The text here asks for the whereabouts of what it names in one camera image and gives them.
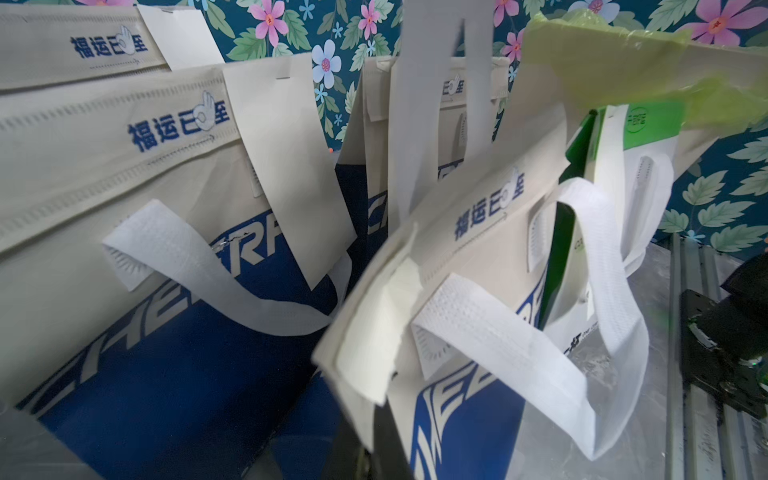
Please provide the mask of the white bag green top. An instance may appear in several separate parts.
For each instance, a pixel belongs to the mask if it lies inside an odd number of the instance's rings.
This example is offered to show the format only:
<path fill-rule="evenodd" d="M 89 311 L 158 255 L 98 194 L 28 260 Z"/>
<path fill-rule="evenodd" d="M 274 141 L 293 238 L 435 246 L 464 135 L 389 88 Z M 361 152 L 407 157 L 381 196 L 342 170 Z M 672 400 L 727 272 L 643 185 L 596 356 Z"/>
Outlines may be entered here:
<path fill-rule="evenodd" d="M 615 350 L 637 323 L 627 279 L 671 195 L 683 119 L 679 102 L 606 106 L 588 114 L 568 147 L 544 325 L 564 353 L 597 329 Z"/>

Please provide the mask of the white trash bin green liner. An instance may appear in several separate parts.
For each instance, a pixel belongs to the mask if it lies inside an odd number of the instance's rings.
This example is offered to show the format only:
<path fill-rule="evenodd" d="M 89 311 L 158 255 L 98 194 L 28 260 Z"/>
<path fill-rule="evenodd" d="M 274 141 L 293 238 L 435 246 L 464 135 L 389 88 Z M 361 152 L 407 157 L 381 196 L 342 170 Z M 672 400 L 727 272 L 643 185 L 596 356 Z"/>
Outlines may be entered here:
<path fill-rule="evenodd" d="M 525 29 L 505 116 L 522 122 L 561 104 L 573 133 L 593 109 L 662 100 L 684 105 L 673 161 L 680 177 L 718 139 L 766 118 L 767 51 L 702 45 L 686 32 L 630 31 L 588 10 L 552 20 L 538 14 Z"/>

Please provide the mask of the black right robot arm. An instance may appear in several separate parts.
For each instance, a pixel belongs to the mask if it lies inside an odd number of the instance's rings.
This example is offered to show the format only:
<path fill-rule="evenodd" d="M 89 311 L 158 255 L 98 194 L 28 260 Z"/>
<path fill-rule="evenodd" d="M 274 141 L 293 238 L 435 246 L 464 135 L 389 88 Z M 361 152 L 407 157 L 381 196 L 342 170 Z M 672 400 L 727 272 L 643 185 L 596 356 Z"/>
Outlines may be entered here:
<path fill-rule="evenodd" d="M 683 379 L 757 419 L 767 416 L 760 366 L 767 363 L 767 255 L 739 266 L 715 302 L 691 289 L 680 295 Z"/>

